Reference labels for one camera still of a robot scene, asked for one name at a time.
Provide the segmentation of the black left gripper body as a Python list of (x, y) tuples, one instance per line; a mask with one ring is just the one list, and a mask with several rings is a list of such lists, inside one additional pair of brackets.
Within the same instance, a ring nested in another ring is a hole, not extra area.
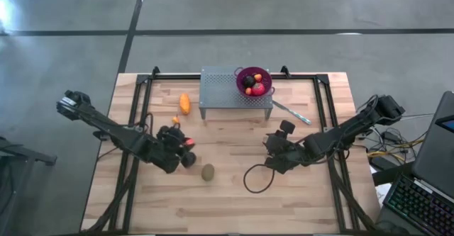
[(177, 151), (179, 147), (185, 147), (185, 141), (181, 141), (177, 137), (178, 128), (180, 128), (180, 124), (174, 124), (170, 127), (164, 125), (159, 129), (157, 139), (162, 143), (164, 151)]

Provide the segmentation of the dark round fruit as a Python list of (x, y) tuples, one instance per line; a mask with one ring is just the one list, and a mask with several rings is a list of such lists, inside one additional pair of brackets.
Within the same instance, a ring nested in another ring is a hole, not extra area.
[(185, 152), (181, 156), (181, 164), (184, 168), (190, 168), (196, 161), (196, 155), (193, 152)]

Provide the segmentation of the black computer keyboard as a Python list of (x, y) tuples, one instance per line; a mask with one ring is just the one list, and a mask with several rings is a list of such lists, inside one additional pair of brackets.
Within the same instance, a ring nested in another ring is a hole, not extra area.
[(432, 236), (454, 236), (454, 201), (400, 174), (384, 199), (384, 206), (418, 230)]

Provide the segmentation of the purple plastic colander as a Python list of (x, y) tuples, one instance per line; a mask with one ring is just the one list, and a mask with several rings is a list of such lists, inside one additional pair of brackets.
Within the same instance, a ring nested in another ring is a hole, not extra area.
[[(246, 95), (245, 94), (245, 88), (242, 85), (242, 80), (246, 76), (252, 76), (254, 77), (255, 74), (261, 74), (262, 75), (262, 81), (260, 83), (263, 83), (265, 85), (266, 91), (262, 96), (253, 96), (251, 95)], [(236, 86), (239, 92), (248, 97), (248, 98), (262, 98), (266, 96), (271, 96), (275, 88), (272, 86), (272, 77), (270, 73), (261, 67), (239, 67), (234, 70), (233, 75), (236, 78)]]

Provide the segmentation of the grey perforated metal shelf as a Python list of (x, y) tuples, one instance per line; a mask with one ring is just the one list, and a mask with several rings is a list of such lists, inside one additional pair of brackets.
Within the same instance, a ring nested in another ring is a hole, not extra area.
[(242, 95), (236, 86), (234, 70), (227, 67), (202, 68), (199, 87), (201, 118), (206, 118), (209, 109), (262, 109), (265, 119), (269, 119), (273, 109), (272, 95), (262, 98)]

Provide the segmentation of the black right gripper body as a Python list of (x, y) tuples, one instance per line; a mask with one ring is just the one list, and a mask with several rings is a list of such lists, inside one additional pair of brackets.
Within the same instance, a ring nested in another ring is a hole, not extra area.
[(264, 146), (268, 157), (276, 157), (284, 161), (284, 168), (307, 166), (306, 148), (298, 142), (291, 142), (270, 133), (267, 134)]

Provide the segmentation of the large orange mango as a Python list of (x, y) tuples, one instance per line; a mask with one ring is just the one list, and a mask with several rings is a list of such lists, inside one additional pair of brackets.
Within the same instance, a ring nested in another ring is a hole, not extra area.
[(191, 111), (191, 101), (189, 94), (183, 93), (179, 97), (179, 108), (182, 114), (188, 115)]

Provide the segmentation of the white paper sheet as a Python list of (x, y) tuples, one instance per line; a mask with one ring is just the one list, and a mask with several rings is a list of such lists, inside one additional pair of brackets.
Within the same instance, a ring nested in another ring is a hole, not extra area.
[(376, 194), (379, 200), (379, 204), (382, 205), (388, 191), (390, 190), (392, 184), (391, 183), (386, 183), (386, 184), (380, 184), (375, 187)]

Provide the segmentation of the teal-handled table knife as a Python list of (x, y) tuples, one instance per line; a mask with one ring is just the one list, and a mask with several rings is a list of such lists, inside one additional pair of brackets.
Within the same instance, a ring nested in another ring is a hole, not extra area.
[(311, 125), (311, 121), (310, 121), (308, 118), (303, 117), (301, 114), (299, 114), (299, 113), (293, 111), (293, 110), (290, 109), (290, 108), (287, 108), (286, 106), (283, 106), (282, 104), (278, 103), (278, 102), (275, 101), (275, 100), (273, 100), (272, 103), (273, 103), (275, 106), (277, 106), (278, 108), (281, 108), (282, 110), (291, 113), (293, 116), (295, 116), (296, 118), (298, 118), (298, 119), (301, 120), (302, 122), (306, 123), (307, 125)]

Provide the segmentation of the oval tan kiwi fruit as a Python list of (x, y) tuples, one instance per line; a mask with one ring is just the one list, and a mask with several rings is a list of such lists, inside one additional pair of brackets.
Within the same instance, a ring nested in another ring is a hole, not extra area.
[(211, 181), (214, 178), (215, 168), (212, 164), (205, 164), (201, 171), (201, 178), (204, 181)]

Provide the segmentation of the black laptop monitor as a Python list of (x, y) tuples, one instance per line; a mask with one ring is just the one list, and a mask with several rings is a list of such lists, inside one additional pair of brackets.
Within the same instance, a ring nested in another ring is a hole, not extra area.
[(443, 93), (412, 172), (454, 198), (454, 92)]

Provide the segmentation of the black power brick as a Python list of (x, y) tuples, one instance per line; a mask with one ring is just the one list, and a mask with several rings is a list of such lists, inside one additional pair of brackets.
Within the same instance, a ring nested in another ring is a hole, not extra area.
[(377, 171), (388, 170), (395, 167), (395, 164), (383, 157), (369, 158), (369, 164)]

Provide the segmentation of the black metal stand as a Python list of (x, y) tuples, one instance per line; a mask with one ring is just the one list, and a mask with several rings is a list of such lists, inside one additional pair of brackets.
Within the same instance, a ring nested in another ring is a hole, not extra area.
[(53, 166), (56, 160), (55, 155), (30, 150), (0, 137), (0, 236), (9, 232), (18, 199), (26, 189), (33, 165), (42, 162)]

